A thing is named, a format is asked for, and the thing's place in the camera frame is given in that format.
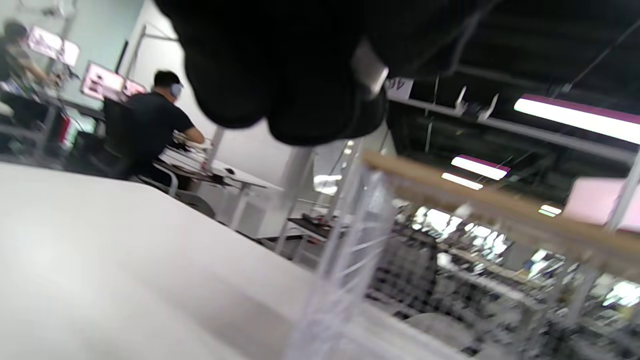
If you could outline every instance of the black ceiling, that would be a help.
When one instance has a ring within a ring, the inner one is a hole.
[[[453,75],[425,74],[411,98],[453,107],[465,100],[492,117],[637,151],[637,145],[513,110],[522,94],[537,94],[640,114],[640,1],[504,0],[480,22]],[[388,122],[400,155],[491,183],[452,168],[466,154],[511,167],[501,185],[563,204],[579,176],[624,177],[629,165],[392,102]],[[429,143],[428,129],[431,124]]]

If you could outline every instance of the man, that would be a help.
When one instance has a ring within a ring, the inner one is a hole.
[[[41,83],[48,83],[49,78],[25,50],[28,38],[29,31],[24,25],[14,20],[5,22],[0,38],[0,81],[5,90],[31,96],[34,94],[31,77]]]
[[[166,186],[171,184],[171,177],[153,166],[153,162],[161,161],[158,156],[173,143],[173,132],[184,134],[191,142],[205,142],[187,114],[174,105],[182,88],[174,72],[158,71],[150,93],[136,94],[127,101],[136,118],[136,162],[132,172]],[[179,177],[179,183],[179,188],[186,190],[188,180]]]

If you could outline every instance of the sign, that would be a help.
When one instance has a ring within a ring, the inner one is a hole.
[[[409,99],[413,87],[413,79],[393,78],[385,81],[387,97],[396,99]]]

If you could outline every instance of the white table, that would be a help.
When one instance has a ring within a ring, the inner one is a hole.
[[[162,153],[160,158],[167,163],[180,165],[196,171],[200,171],[200,166],[205,160],[204,157],[197,156],[196,153],[175,151],[173,149],[167,149],[164,153]],[[234,207],[234,214],[231,216],[231,221],[229,222],[229,227],[233,230],[237,230],[238,225],[240,224],[240,219],[242,219],[242,215],[246,207],[246,202],[249,198],[249,190],[251,187],[273,189],[278,191],[283,191],[283,189],[279,186],[275,186],[262,179],[259,179],[258,177],[237,169],[233,169],[234,174],[231,175],[225,170],[225,168],[231,167],[218,160],[213,161],[213,172],[215,174],[223,175],[225,176],[225,179],[239,183],[240,192],[238,194],[237,202]]]
[[[312,284],[142,184],[0,164],[0,199],[0,359],[276,360]],[[464,359],[364,313],[355,332]]]

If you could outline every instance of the black hair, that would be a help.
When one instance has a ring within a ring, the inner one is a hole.
[[[29,35],[29,30],[25,25],[16,20],[9,20],[4,24],[4,38],[9,43],[16,43]]]
[[[154,87],[156,88],[168,88],[173,84],[180,84],[180,78],[173,71],[160,70],[156,72],[154,76]]]

